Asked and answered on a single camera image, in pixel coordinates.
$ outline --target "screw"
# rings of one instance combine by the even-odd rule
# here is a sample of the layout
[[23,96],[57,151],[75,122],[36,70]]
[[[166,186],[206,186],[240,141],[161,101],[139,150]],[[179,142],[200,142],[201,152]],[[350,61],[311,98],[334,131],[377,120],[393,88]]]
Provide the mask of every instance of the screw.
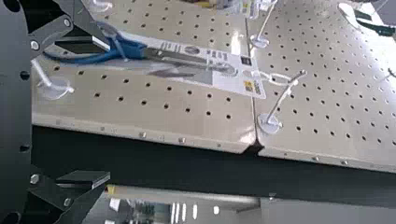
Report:
[[146,138],[147,134],[146,133],[139,133],[140,138]]
[[64,19],[64,25],[67,26],[67,27],[69,27],[69,26],[71,25],[71,24],[70,24],[70,20]]
[[32,175],[30,176],[30,183],[35,185],[40,180],[40,175]]
[[64,200],[64,206],[68,207],[72,204],[72,199],[70,198],[66,198],[66,200]]
[[184,144],[184,143],[186,143],[186,138],[183,138],[183,137],[178,138],[178,142],[179,142],[180,144]]
[[30,48],[33,50],[39,50],[40,49],[40,45],[37,43],[37,41],[32,40],[30,42]]

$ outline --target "black metal bracket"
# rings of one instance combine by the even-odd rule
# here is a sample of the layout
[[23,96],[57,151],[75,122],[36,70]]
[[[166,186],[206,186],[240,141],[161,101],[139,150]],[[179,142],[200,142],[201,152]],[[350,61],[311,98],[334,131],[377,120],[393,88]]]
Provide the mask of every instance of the black metal bracket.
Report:
[[21,224],[81,223],[109,179],[109,172],[75,171],[53,181],[32,166]]

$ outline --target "metal rod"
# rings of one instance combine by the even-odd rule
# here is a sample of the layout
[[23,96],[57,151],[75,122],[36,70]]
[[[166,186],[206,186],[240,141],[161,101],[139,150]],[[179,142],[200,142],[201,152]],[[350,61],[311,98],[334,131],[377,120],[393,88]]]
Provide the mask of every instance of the metal rod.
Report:
[[264,32],[264,28],[265,28],[265,26],[267,25],[267,22],[268,22],[268,20],[269,20],[270,17],[271,17],[271,13],[272,13],[272,11],[273,11],[274,8],[275,8],[276,2],[274,2],[274,3],[271,5],[270,10],[268,10],[268,13],[267,13],[267,15],[266,15],[266,17],[265,17],[265,20],[264,20],[264,22],[262,23],[262,28],[260,29],[259,33],[257,34],[257,38],[258,38],[258,39],[260,39],[260,38],[262,37],[262,32]]
[[265,121],[265,123],[271,124],[270,120],[271,120],[271,117],[275,114],[276,109],[280,106],[280,104],[282,104],[282,101],[286,98],[286,96],[289,94],[289,92],[291,92],[291,88],[296,85],[296,81],[299,78],[306,76],[306,74],[307,74],[306,71],[302,70],[302,71],[300,71],[300,73],[297,76],[295,76],[294,78],[291,79],[291,81],[289,81],[288,87],[286,87],[285,90],[283,90],[279,99],[277,99],[276,104],[271,109],[271,112],[268,114],[268,117],[267,117],[267,120]]

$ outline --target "white plastic rod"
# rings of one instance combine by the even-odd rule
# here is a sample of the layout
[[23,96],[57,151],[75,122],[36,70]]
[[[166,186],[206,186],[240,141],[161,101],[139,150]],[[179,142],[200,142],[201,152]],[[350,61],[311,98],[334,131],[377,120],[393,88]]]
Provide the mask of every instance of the white plastic rod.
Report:
[[41,67],[40,63],[37,61],[37,59],[33,59],[31,61],[33,68],[37,71],[38,75],[40,76],[41,80],[43,81],[44,85],[50,87],[52,86],[52,82],[50,82],[50,79],[47,77],[47,74],[44,72],[43,68]]

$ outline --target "pegboard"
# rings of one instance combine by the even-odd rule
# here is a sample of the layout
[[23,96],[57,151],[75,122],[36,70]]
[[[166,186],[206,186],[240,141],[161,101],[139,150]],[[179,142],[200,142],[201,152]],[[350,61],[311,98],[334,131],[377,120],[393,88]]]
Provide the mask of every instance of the pegboard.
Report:
[[248,55],[246,23],[241,15],[178,0],[120,0],[109,11],[92,15],[127,33]]
[[[92,16],[127,33],[248,55],[243,17],[176,0],[115,1],[109,11]],[[73,56],[55,46],[48,51]],[[35,125],[233,153],[256,139],[250,97],[137,71],[41,62],[51,76],[71,80],[76,91],[53,102],[34,92]]]
[[136,71],[40,63],[75,92],[48,101],[33,88],[36,125],[233,153],[256,138],[249,97]]
[[[337,3],[279,2],[264,31],[270,45],[251,48],[262,71],[308,72],[276,111],[284,127],[258,131],[260,155],[395,173],[396,78],[388,77],[395,42],[350,26]],[[248,33],[260,25],[249,21]],[[256,117],[283,90],[264,85],[269,97],[255,100]]]

